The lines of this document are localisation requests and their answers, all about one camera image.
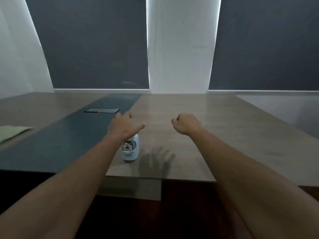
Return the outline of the person's right hand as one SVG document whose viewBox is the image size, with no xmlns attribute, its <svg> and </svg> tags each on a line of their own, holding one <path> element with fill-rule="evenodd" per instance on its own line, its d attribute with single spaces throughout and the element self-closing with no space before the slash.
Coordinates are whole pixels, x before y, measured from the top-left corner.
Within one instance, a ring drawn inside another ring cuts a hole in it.
<svg viewBox="0 0 319 239">
<path fill-rule="evenodd" d="M 174 127 L 174 129 L 182 135 L 191 136 L 203 130 L 200 121 L 193 114 L 181 113 L 176 119 L 178 121 L 178 127 Z"/>
</svg>

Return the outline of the person's left hand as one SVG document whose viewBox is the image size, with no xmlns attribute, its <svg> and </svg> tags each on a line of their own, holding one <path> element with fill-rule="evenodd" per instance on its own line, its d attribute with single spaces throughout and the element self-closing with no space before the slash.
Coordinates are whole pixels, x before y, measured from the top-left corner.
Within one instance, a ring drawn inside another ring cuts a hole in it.
<svg viewBox="0 0 319 239">
<path fill-rule="evenodd" d="M 130 134 L 130 128 L 134 124 L 132 120 L 132 114 L 130 112 L 125 112 L 123 115 L 118 112 L 116 113 L 115 117 L 111 120 L 108 130 L 107 130 L 107 137 L 113 138 L 120 142 L 124 142 L 134 135 Z"/>
</svg>

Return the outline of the person's right forearm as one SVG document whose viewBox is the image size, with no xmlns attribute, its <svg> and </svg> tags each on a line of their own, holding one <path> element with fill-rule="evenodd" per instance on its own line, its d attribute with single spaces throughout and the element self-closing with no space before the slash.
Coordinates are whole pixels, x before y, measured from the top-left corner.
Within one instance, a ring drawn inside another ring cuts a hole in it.
<svg viewBox="0 0 319 239">
<path fill-rule="evenodd" d="M 319 239 L 319 202 L 209 132 L 185 132 L 256 239 Z"/>
</svg>

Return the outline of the person's left forearm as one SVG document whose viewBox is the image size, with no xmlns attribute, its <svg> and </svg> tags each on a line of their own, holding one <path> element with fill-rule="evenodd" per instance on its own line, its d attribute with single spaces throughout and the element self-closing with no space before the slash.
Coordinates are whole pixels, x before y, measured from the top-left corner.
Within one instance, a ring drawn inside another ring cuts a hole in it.
<svg viewBox="0 0 319 239">
<path fill-rule="evenodd" d="M 0 215 L 0 239 L 74 239 L 126 138 L 108 134 Z"/>
</svg>

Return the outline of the small white label printer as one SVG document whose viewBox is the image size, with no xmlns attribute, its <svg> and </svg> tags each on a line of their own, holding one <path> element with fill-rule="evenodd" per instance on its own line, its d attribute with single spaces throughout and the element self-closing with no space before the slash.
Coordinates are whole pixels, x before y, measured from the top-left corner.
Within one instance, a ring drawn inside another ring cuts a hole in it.
<svg viewBox="0 0 319 239">
<path fill-rule="evenodd" d="M 122 158 L 125 162 L 135 161 L 140 152 L 140 140 L 138 134 L 126 140 L 121 146 Z"/>
</svg>

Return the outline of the dark teal table runner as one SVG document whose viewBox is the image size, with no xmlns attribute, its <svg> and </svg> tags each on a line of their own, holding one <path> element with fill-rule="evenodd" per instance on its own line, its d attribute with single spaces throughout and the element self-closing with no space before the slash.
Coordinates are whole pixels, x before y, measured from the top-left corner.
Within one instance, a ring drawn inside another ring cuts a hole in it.
<svg viewBox="0 0 319 239">
<path fill-rule="evenodd" d="M 95 100 L 70 115 L 0 152 L 0 171 L 58 173 L 96 145 L 107 132 L 114 113 L 86 112 L 89 108 L 125 113 L 141 94 L 114 94 Z"/>
</svg>

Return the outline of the dark grey roller blind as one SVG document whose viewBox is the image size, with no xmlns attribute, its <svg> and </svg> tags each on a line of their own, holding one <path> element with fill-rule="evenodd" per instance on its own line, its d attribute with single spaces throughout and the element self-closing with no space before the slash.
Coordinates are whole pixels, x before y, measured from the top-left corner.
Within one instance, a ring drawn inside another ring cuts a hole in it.
<svg viewBox="0 0 319 239">
<path fill-rule="evenodd" d="M 55 89 L 149 89 L 146 0 L 26 0 Z"/>
<path fill-rule="evenodd" d="M 319 0 L 221 0 L 209 90 L 319 91 Z"/>
</svg>

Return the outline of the light green cloth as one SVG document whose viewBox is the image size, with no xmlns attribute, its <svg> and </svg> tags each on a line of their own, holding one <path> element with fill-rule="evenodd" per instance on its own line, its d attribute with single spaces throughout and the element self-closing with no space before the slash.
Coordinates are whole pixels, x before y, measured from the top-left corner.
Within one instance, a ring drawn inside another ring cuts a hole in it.
<svg viewBox="0 0 319 239">
<path fill-rule="evenodd" d="M 7 140 L 10 140 L 13 137 L 31 129 L 33 129 L 33 127 L 10 125 L 0 126 L 0 144 L 3 144 Z"/>
</svg>

